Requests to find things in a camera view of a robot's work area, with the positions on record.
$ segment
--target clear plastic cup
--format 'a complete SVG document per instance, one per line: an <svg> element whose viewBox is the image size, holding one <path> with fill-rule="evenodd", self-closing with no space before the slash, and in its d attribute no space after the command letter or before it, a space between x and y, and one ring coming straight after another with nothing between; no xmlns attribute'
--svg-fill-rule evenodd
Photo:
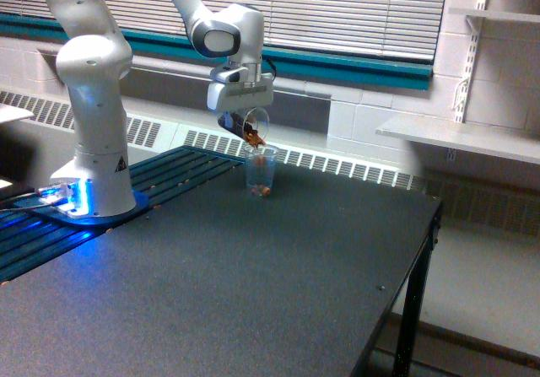
<svg viewBox="0 0 540 377"><path fill-rule="evenodd" d="M244 151L246 152L247 190L253 196L270 196L279 149L271 145L253 148L247 144Z"/></svg>

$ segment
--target robotic arm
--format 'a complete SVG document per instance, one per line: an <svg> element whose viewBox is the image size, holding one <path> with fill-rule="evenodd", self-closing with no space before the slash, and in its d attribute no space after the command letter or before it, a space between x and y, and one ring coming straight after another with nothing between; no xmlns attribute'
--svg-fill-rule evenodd
<svg viewBox="0 0 540 377"><path fill-rule="evenodd" d="M201 0L172 1L195 50L204 57L227 57L210 74L208 108L233 112L272 104L272 74L261 72L262 13L242 4L212 13Z"/></svg>
<svg viewBox="0 0 540 377"><path fill-rule="evenodd" d="M73 218L125 213L136 202L119 80L132 64L131 47L104 0L46 1L70 37L58 52L57 71L69 89L77 138L74 159L51 177L72 193L57 208Z"/></svg>

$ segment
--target window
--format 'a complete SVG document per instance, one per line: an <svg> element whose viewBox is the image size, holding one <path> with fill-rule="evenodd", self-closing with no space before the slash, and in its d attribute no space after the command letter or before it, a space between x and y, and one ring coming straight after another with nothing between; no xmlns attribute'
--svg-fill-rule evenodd
<svg viewBox="0 0 540 377"><path fill-rule="evenodd" d="M269 46L430 63L444 0L203 0L213 11L249 3ZM106 0L122 28L184 35L170 0ZM0 0L0 13L50 18L45 0Z"/></svg>

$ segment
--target black table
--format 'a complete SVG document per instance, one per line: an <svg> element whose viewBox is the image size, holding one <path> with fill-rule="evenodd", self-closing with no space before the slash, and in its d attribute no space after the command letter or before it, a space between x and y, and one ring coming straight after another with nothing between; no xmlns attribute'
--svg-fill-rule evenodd
<svg viewBox="0 0 540 377"><path fill-rule="evenodd" d="M440 222L410 191L236 168L0 289L0 374L360 375L407 276L406 375Z"/></svg>

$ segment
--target window sill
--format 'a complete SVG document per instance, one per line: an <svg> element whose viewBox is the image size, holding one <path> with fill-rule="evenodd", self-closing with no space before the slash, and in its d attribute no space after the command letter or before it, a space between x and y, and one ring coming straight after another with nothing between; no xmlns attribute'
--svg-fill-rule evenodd
<svg viewBox="0 0 540 377"><path fill-rule="evenodd" d="M122 30L133 51L162 57L207 60L192 49L189 40L179 35ZM56 20L0 13L0 34L45 40L68 40ZM361 57L344 57L312 51L265 47L279 75L313 80L332 80L354 84L374 84L405 89L427 90L433 74L431 65L390 62Z"/></svg>

